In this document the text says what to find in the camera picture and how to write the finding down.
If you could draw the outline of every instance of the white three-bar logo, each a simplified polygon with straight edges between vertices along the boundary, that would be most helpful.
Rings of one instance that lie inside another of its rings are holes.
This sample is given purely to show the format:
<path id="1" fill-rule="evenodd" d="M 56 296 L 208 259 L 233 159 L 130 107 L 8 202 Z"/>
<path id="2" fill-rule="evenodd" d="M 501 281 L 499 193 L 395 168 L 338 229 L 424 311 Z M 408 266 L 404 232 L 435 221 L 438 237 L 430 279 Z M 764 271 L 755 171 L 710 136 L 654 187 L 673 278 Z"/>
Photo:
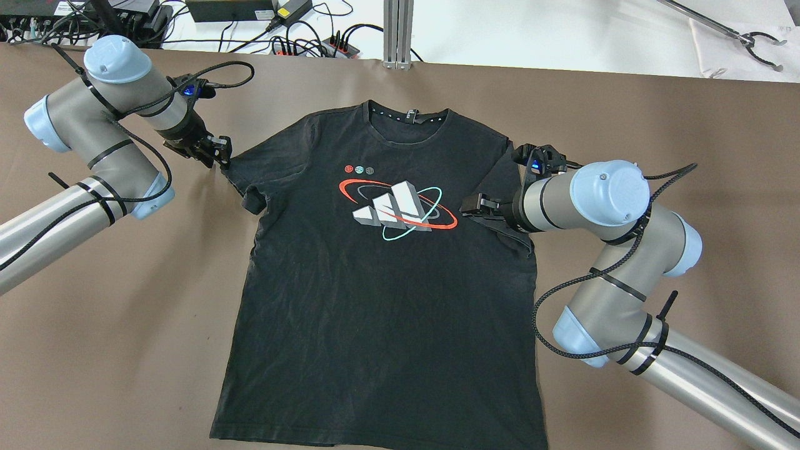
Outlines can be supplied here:
<path id="1" fill-rule="evenodd" d="M 391 192 L 373 199 L 372 205 L 353 211 L 353 218 L 362 225 L 373 227 L 430 231 L 429 227 L 424 226 L 429 223 L 427 216 L 430 214 L 427 215 L 422 209 L 417 189 L 407 181 L 395 184 L 391 187 Z"/>

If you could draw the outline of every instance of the white table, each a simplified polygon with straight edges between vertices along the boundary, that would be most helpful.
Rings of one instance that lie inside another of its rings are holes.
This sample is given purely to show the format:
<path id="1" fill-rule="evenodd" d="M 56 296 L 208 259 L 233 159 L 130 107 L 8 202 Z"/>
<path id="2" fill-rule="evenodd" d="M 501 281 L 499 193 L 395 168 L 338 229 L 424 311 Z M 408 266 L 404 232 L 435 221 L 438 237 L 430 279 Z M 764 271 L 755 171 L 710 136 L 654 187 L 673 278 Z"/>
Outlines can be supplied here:
<path id="1" fill-rule="evenodd" d="M 334 18 L 337 30 L 361 22 L 383 26 L 381 0 L 349 1 L 354 12 Z M 327 2 L 335 13 L 347 11 L 339 0 Z M 723 24 L 793 25 L 783 0 L 683 0 L 682 3 Z M 327 16 L 311 12 L 304 20 L 320 37 L 330 36 Z M 176 20 L 170 40 L 219 39 L 220 31 L 228 24 L 195 24 L 186 14 Z M 247 40 L 265 26 L 265 22 L 240 22 L 235 30 L 226 32 L 226 37 Z M 285 28 L 279 27 L 268 36 L 285 32 Z M 313 38 L 300 25 L 292 27 L 290 36 Z M 427 62 L 701 76 L 689 19 L 655 0 L 416 0 L 412 36 L 412 47 Z M 356 31 L 350 43 L 362 50 L 362 58 L 383 57 L 382 36 L 375 30 Z M 249 53 L 265 46 L 248 46 L 241 51 Z M 164 48 L 216 51 L 218 44 L 167 43 Z"/>

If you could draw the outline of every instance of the t-shirt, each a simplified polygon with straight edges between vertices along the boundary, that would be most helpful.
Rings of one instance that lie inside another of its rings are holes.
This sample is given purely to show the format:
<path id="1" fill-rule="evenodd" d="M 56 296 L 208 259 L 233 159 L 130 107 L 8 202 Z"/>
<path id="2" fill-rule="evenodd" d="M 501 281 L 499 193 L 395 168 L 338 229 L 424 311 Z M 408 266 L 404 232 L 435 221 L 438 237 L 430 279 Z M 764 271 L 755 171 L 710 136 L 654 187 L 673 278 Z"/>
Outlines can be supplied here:
<path id="1" fill-rule="evenodd" d="M 261 213 L 211 437 L 397 450 L 547 447 L 527 236 L 458 212 L 519 188 L 452 110 L 326 110 L 231 160 Z"/>

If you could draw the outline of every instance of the aluminum extrusion post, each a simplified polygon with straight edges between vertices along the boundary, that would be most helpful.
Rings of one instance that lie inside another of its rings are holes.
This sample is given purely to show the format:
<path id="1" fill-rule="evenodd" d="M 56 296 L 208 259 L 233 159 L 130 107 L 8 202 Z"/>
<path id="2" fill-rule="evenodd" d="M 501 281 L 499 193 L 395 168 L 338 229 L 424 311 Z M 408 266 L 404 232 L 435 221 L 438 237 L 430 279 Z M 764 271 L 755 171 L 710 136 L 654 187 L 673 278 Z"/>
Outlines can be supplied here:
<path id="1" fill-rule="evenodd" d="M 414 0 L 383 2 L 383 66 L 387 69 L 411 68 L 411 22 Z"/>
<path id="2" fill-rule="evenodd" d="M 523 210 L 540 230 L 585 228 L 611 241 L 591 270 L 602 271 L 630 249 L 634 240 L 629 231 L 641 222 L 631 224 L 645 211 L 649 193 L 635 165 L 593 163 L 532 184 L 525 192 Z M 730 377 L 792 428 L 800 428 L 800 401 L 642 311 L 661 276 L 682 275 L 697 263 L 701 250 L 699 234 L 678 214 L 654 203 L 636 252 L 609 274 L 581 283 L 556 323 L 556 340 L 573 353 L 598 352 L 637 341 L 683 350 Z M 755 448 L 800 446 L 797 437 L 732 387 L 680 355 L 640 347 L 584 362 L 599 368 L 610 358 Z"/>
<path id="3" fill-rule="evenodd" d="M 99 39 L 84 58 L 87 86 L 80 78 L 46 95 L 25 114 L 26 125 L 45 145 L 75 151 L 94 172 L 91 177 L 0 225 L 0 264 L 7 263 L 56 218 L 76 206 L 103 198 L 138 199 L 157 194 L 163 175 L 110 119 L 169 93 L 173 86 L 131 41 Z M 162 135 L 187 128 L 196 114 L 179 94 L 138 112 Z M 174 197 L 172 188 L 147 202 L 101 201 L 68 215 L 28 251 L 0 271 L 0 294 L 131 213 L 144 219 Z"/>

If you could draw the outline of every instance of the printed graphic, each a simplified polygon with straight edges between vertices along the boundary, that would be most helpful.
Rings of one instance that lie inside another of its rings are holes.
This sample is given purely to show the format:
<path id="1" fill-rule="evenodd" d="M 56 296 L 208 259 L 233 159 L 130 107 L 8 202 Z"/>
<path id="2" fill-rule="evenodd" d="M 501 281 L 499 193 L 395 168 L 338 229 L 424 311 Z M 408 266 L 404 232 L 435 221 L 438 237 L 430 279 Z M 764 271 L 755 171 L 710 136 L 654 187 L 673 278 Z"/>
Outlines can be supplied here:
<path id="1" fill-rule="evenodd" d="M 450 230 L 458 225 L 455 215 L 440 204 L 442 190 L 435 186 L 417 191 L 407 181 L 392 186 L 368 179 L 346 179 L 339 183 L 339 190 L 353 203 L 368 203 L 353 211 L 353 219 L 361 225 L 383 227 L 382 236 L 387 241 L 404 238 L 412 231 Z M 436 200 L 421 195 L 428 191 L 436 192 Z M 387 233 L 389 228 L 396 231 Z"/>

